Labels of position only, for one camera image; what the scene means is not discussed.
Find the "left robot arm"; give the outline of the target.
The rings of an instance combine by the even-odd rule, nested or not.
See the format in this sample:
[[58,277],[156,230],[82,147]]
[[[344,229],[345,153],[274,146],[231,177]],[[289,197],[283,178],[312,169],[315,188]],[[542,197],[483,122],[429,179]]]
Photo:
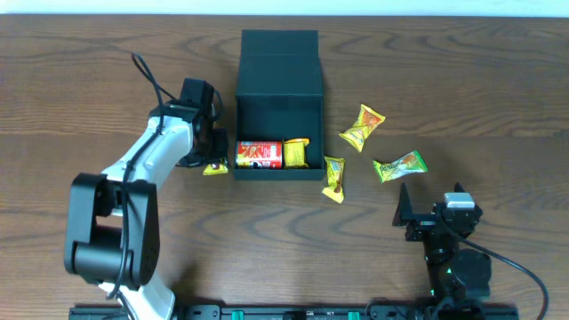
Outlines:
[[213,103],[171,100],[155,108],[130,149],[99,174],[72,181],[63,264],[124,307],[127,319],[169,319],[175,295],[156,272],[157,193],[179,163],[201,166],[227,134]]

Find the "yellow Apollo cake packet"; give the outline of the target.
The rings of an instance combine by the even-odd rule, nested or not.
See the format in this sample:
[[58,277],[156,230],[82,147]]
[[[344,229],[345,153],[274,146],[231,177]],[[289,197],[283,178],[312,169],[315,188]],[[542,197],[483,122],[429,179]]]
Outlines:
[[228,173],[228,162],[221,159],[219,162],[208,164],[203,171],[204,176],[213,176]]
[[328,186],[322,190],[322,193],[330,197],[336,203],[341,204],[344,201],[341,183],[345,168],[345,159],[326,156],[325,161]]

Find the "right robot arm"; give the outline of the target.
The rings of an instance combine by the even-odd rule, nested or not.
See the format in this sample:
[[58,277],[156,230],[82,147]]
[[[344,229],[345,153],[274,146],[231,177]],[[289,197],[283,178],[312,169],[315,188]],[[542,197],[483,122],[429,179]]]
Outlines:
[[490,295],[492,262],[488,254],[461,249],[460,242],[474,231],[483,211],[461,184],[444,194],[429,213],[415,213],[405,184],[400,187],[392,221],[405,227],[405,240],[421,242],[424,249],[432,304],[417,308],[409,316],[422,319],[483,319],[480,300]]

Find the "red Pringles can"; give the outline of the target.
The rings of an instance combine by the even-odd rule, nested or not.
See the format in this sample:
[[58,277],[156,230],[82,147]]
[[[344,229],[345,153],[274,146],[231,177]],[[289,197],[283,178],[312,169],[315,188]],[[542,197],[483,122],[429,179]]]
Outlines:
[[238,141],[236,166],[245,169],[282,169],[283,143],[280,141]]

